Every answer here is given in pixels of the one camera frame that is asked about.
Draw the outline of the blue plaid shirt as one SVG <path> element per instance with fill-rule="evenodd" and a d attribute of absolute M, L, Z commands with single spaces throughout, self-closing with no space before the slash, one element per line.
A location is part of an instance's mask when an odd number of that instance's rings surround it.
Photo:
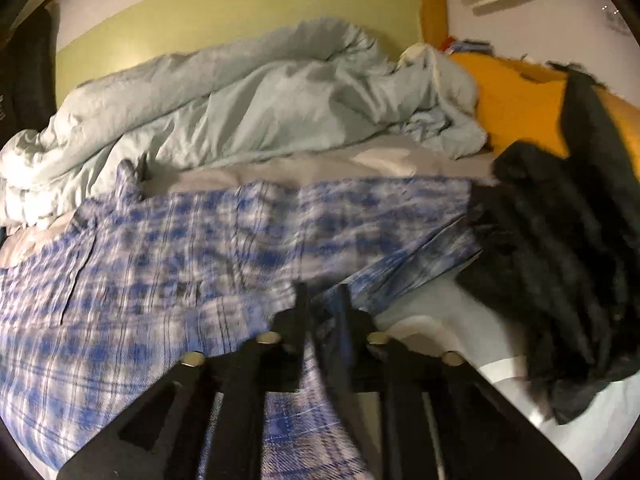
<path fill-rule="evenodd" d="M 385 311 L 476 253 L 462 178 L 349 179 L 145 197 L 122 162 L 110 192 L 1 273 L 1 416 L 62 466 L 180 356 L 266 330 L 307 285 Z"/>

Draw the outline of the grey bed sheet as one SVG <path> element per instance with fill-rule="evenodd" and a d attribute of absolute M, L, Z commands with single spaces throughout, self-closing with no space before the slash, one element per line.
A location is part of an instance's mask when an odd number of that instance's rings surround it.
<path fill-rule="evenodd" d="M 264 164 L 198 169 L 164 176 L 153 176 L 142 162 L 130 162 L 137 171 L 144 196 L 155 197 L 230 190 L 257 181 L 304 188 L 349 179 L 471 180 L 488 176 L 491 154 L 448 160 L 407 140 L 381 136 L 353 148 L 324 154 L 298 154 Z M 64 214 L 50 228 L 29 228 L 11 235 L 1 248 L 1 273 L 60 236 L 76 211 Z M 565 426 L 557 424 L 544 404 L 528 392 L 521 330 L 474 301 L 454 282 L 460 264 L 395 299 L 385 311 L 374 314 L 376 322 L 413 348 L 463 352 L 574 463 L 584 478 L 597 478 L 634 426 L 639 409 L 636 384 L 627 382 L 607 388 L 585 415 Z M 58 470 L 29 456 L 15 443 L 21 456 L 38 474 L 47 479 L 58 474 Z"/>

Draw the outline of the black puffer jacket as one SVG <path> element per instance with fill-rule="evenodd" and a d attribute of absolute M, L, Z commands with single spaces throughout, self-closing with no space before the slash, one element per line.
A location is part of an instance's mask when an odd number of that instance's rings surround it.
<path fill-rule="evenodd" d="M 560 157 L 526 141 L 474 184 L 468 218 L 480 255 L 457 277 L 524 325 L 527 370 L 557 422 L 639 369 L 639 180 L 593 79 L 567 75 Z"/>

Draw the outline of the yellow pillow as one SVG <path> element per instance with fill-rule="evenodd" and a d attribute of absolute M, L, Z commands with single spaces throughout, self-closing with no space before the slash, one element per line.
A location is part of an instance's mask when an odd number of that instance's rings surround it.
<path fill-rule="evenodd" d="M 450 58 L 476 82 L 476 118 L 488 134 L 491 151 L 500 154 L 522 140 L 568 156 L 560 131 L 567 73 L 479 53 L 454 53 Z"/>

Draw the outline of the grey crumpled duvet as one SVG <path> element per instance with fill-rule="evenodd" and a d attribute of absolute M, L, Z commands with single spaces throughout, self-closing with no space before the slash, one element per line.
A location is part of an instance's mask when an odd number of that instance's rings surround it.
<path fill-rule="evenodd" d="M 478 153 L 472 76 L 424 47 L 391 61 L 362 27 L 317 18 L 163 54 L 72 90 L 1 151 L 1 222 L 32 226 L 107 192 L 124 160 L 151 174 L 324 152 L 392 132 L 451 159 Z"/>

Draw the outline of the black hanging garment bag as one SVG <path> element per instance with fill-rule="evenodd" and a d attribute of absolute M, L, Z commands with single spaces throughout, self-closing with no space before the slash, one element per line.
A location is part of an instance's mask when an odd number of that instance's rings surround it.
<path fill-rule="evenodd" d="M 40 8 L 1 50 L 1 146 L 22 130 L 46 128 L 55 112 L 53 20 Z"/>

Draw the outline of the wooden bunk bed frame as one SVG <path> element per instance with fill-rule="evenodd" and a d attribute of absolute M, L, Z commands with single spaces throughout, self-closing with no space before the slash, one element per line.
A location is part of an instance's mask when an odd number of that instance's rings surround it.
<path fill-rule="evenodd" d="M 447 0 L 420 0 L 420 26 L 424 42 L 439 48 L 449 37 Z"/>

